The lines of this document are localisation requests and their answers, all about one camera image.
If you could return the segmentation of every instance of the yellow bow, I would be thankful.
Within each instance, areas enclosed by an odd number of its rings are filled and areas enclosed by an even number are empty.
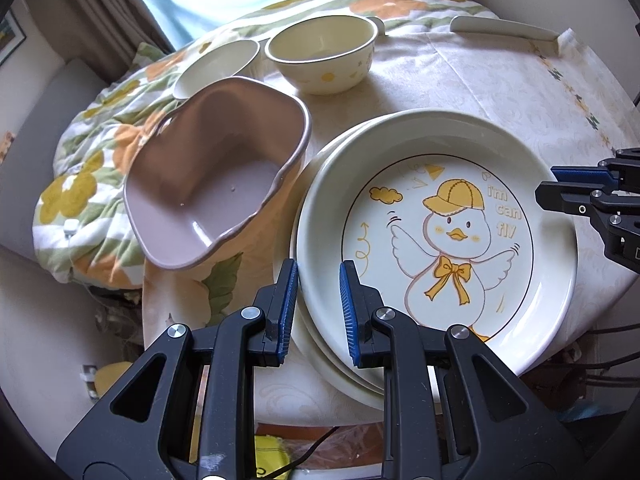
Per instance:
[[[436,294],[440,292],[443,286],[447,283],[449,276],[453,276],[453,285],[458,292],[458,298],[460,299],[460,305],[469,303],[469,295],[466,293],[465,288],[462,286],[460,279],[468,282],[471,279],[471,264],[452,264],[446,256],[440,256],[436,270],[433,271],[435,278],[439,278],[435,285],[427,290],[424,295],[431,301],[436,297]]]

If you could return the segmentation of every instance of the tablecloth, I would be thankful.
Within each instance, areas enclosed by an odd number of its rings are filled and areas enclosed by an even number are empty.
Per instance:
[[[273,65],[265,62],[265,70],[268,84],[295,93]],[[299,97],[313,119],[305,162],[362,121],[418,107],[461,110],[491,120],[550,166],[592,165],[616,148],[640,142],[640,118],[631,100],[570,30],[556,42],[536,42],[405,26],[378,40],[371,72],[355,88],[335,96]],[[588,219],[578,218],[575,224],[574,297],[546,356],[588,329],[634,279],[631,272],[604,258],[602,242]],[[202,282],[212,276],[219,293],[232,296],[224,312],[251,304],[257,288],[272,282],[276,226],[277,216],[252,226],[206,266],[168,272],[147,263],[145,341],[153,341],[174,321],[192,328],[204,326],[211,310],[210,288]],[[272,424],[330,426],[372,422],[382,414],[334,390],[292,345],[284,366],[256,370],[255,418]]]

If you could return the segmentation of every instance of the cartoon duck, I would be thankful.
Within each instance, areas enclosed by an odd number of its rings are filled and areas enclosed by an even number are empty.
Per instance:
[[[484,309],[484,292],[507,277],[516,252],[477,259],[489,250],[491,229],[482,194],[471,182],[446,180],[436,195],[422,203],[431,211],[422,226],[427,248],[399,226],[391,227],[393,254],[402,272],[413,280],[404,306],[425,326],[473,327]]]

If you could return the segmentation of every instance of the floral blanket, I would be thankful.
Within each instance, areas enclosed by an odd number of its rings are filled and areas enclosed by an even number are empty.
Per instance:
[[[154,126],[177,106],[172,87],[206,52],[239,38],[263,40],[304,18],[325,13],[377,16],[386,30],[447,32],[455,16],[495,15],[468,0],[287,0],[218,28],[161,59],[141,44],[132,70],[104,89],[60,138],[53,183],[33,218],[40,264],[60,282],[140,288],[144,255],[129,224],[124,178]]]

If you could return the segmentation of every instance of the green leaf print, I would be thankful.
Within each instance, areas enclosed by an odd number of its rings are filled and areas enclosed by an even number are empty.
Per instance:
[[[242,262],[242,253],[232,256],[228,260],[216,263],[211,269],[210,275],[202,280],[209,289],[209,307],[211,318],[207,326],[220,323],[225,317],[222,310],[231,303],[236,288],[238,269]]]

